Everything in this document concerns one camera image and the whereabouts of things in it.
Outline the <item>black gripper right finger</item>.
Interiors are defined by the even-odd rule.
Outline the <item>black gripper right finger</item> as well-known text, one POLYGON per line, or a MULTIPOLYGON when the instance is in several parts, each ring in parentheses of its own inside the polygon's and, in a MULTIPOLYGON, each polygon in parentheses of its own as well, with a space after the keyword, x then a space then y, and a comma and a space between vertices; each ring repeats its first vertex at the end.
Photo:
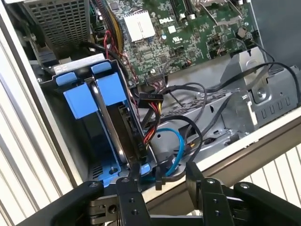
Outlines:
POLYGON ((186 164, 186 186, 205 226, 299 226, 301 209, 249 182, 233 188, 203 176, 195 162, 186 164))

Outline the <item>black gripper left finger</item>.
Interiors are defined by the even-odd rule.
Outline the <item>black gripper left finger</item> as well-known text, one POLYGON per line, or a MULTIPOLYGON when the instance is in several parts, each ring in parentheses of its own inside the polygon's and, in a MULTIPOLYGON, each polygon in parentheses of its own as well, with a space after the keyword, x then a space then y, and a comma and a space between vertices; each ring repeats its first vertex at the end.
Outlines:
POLYGON ((87 181, 39 210, 21 226, 103 226, 116 221, 119 226, 149 226, 151 218, 139 191, 141 166, 132 165, 127 177, 108 187, 87 181))

